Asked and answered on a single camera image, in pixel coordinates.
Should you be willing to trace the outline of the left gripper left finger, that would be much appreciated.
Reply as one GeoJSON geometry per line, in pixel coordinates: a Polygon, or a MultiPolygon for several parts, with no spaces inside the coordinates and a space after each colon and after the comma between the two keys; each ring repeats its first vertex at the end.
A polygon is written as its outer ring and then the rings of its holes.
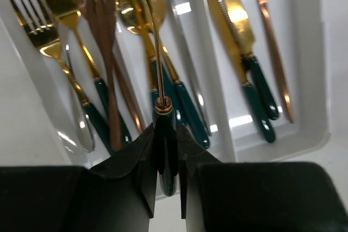
{"type": "Polygon", "coordinates": [[[1,231],[148,231],[153,127],[92,168],[1,168],[1,231]]]}

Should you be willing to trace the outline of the silver rose fork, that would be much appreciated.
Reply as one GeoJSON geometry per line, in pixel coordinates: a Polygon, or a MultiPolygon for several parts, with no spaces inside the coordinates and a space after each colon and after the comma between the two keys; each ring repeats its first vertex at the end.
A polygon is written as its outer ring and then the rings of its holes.
{"type": "Polygon", "coordinates": [[[49,15],[42,1],[36,0],[40,7],[41,13],[45,18],[44,20],[41,19],[32,0],[20,0],[28,19],[25,19],[15,0],[9,1],[16,14],[18,23],[26,32],[29,40],[40,55],[55,60],[60,66],[61,70],[66,76],[66,79],[71,85],[71,89],[73,89],[76,94],[79,106],[84,112],[83,118],[85,120],[94,120],[93,114],[98,114],[98,111],[90,102],[87,95],[76,81],[74,74],[62,59],[63,47],[57,26],[55,25],[55,22],[53,22],[51,15],[49,15]]]}

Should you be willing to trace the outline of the gold knife green handle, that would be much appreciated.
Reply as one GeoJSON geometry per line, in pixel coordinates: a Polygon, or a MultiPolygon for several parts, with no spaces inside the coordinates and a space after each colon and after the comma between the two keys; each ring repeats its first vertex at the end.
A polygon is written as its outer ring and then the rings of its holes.
{"type": "Polygon", "coordinates": [[[217,30],[218,36],[223,44],[228,58],[232,63],[232,67],[237,74],[244,97],[248,102],[252,119],[265,140],[268,143],[273,143],[276,140],[275,131],[269,121],[256,89],[246,76],[246,68],[243,65],[240,52],[237,48],[237,43],[235,42],[234,37],[232,36],[232,33],[228,27],[227,20],[225,19],[222,11],[222,6],[218,0],[207,0],[207,3],[213,24],[217,30]]]}
{"type": "Polygon", "coordinates": [[[242,61],[250,72],[262,105],[269,119],[279,118],[279,111],[260,63],[253,52],[255,37],[249,22],[249,16],[241,0],[222,0],[224,15],[232,35],[240,50],[242,61]]]}

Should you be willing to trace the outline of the rose gold knife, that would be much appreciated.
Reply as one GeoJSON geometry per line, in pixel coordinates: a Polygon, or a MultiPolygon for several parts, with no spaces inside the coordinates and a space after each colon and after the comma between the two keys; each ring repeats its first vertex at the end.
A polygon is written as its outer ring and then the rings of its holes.
{"type": "Polygon", "coordinates": [[[283,112],[285,113],[289,122],[294,123],[294,113],[291,104],[291,96],[289,93],[289,88],[285,77],[285,72],[282,64],[282,59],[279,53],[275,32],[271,22],[268,0],[257,0],[257,2],[264,25],[265,36],[276,79],[278,93],[282,102],[283,112]]]}

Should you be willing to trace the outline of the rose gold fork long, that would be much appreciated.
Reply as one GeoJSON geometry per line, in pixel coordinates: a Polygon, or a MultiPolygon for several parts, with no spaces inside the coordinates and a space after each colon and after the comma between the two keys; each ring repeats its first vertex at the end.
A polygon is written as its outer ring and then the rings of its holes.
{"type": "MultiPolygon", "coordinates": [[[[86,9],[86,0],[76,0],[78,7],[80,8],[82,15],[87,20],[90,30],[91,22],[89,20],[89,15],[86,9]]],[[[115,18],[116,18],[116,0],[115,0],[115,18]]],[[[139,103],[136,101],[136,95],[132,88],[131,79],[129,73],[127,72],[125,62],[123,61],[123,55],[119,47],[119,43],[116,39],[116,29],[115,26],[115,41],[113,45],[113,64],[114,70],[119,88],[127,105],[131,119],[136,127],[137,132],[140,134],[145,129],[144,118],[142,116],[141,110],[139,108],[139,103]]]]}

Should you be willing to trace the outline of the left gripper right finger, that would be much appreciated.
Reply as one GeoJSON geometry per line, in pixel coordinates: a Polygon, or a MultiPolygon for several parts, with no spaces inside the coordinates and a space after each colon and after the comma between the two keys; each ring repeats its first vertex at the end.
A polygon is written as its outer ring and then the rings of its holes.
{"type": "Polygon", "coordinates": [[[177,128],[187,231],[347,231],[328,173],[312,162],[223,163],[177,128]]]}

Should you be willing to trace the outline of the silver spoon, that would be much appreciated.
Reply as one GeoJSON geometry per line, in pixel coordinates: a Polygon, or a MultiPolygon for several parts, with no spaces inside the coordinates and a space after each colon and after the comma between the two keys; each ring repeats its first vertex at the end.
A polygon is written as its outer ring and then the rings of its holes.
{"type": "Polygon", "coordinates": [[[177,10],[175,0],[167,0],[167,3],[168,7],[170,8],[171,22],[174,26],[173,34],[183,58],[183,64],[185,66],[185,71],[187,73],[189,83],[193,91],[194,99],[196,104],[198,105],[204,129],[205,131],[207,131],[207,134],[211,136],[206,104],[204,101],[201,86],[198,83],[198,76],[195,70],[192,55],[189,51],[187,40],[184,35],[184,29],[179,18],[179,12],[177,10]]]}

